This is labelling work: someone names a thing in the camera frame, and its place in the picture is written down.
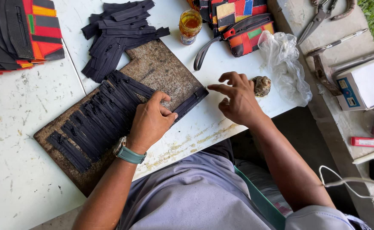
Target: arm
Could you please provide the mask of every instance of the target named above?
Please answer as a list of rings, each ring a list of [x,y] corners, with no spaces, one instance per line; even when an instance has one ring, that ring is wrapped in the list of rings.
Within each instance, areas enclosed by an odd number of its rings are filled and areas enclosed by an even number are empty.
[[[167,94],[156,91],[146,104],[137,107],[126,145],[133,152],[144,154],[177,118],[177,113],[172,113],[160,105],[162,99],[170,101]],[[72,229],[115,229],[126,203],[136,167],[136,164],[121,158],[115,159],[87,198]]]
[[[216,84],[208,89],[230,98],[230,101],[224,98],[219,104],[226,118],[255,133],[274,181],[293,211],[309,205],[335,208],[317,175],[262,112],[254,97],[254,82],[236,72],[225,73],[219,79],[226,80],[232,87]]]

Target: scissors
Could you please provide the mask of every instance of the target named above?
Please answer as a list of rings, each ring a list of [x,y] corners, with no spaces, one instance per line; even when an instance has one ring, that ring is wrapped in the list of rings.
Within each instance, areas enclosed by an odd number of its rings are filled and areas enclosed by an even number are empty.
[[[317,14],[313,18],[313,20],[309,23],[308,27],[304,30],[304,33],[302,34],[302,36],[299,38],[298,45],[304,42],[304,40],[307,39],[307,37],[311,35],[312,32],[315,31],[315,29],[317,29],[317,27],[323,22],[325,18],[329,18],[331,16],[332,11],[335,8],[338,0],[333,0],[333,3],[331,7],[329,8],[329,11],[325,13],[323,10],[323,5],[325,5],[328,1],[329,0],[325,0],[321,4],[318,5]]]

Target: gray shirt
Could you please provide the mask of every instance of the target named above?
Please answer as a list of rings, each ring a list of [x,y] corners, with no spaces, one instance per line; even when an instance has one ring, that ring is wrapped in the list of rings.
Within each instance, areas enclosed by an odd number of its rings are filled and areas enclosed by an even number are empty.
[[[132,183],[119,230],[275,229],[251,202],[230,160],[203,152]],[[286,230],[353,230],[338,210],[308,206],[287,217]]]

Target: green watch strap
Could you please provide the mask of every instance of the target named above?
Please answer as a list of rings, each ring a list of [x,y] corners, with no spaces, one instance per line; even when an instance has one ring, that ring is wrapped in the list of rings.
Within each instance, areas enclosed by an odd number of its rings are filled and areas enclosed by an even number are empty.
[[[117,157],[120,157],[121,159],[133,163],[133,164],[141,164],[144,161],[144,158],[146,157],[146,154],[140,155],[137,154],[130,149],[128,149],[126,146],[122,146],[120,148],[119,153],[116,155]]]

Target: rock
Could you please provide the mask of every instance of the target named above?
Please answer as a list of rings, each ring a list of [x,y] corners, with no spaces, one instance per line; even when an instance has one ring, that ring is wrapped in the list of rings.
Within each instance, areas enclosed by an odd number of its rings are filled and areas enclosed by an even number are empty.
[[[271,80],[267,76],[256,76],[252,79],[254,82],[254,95],[256,97],[265,97],[271,90]]]

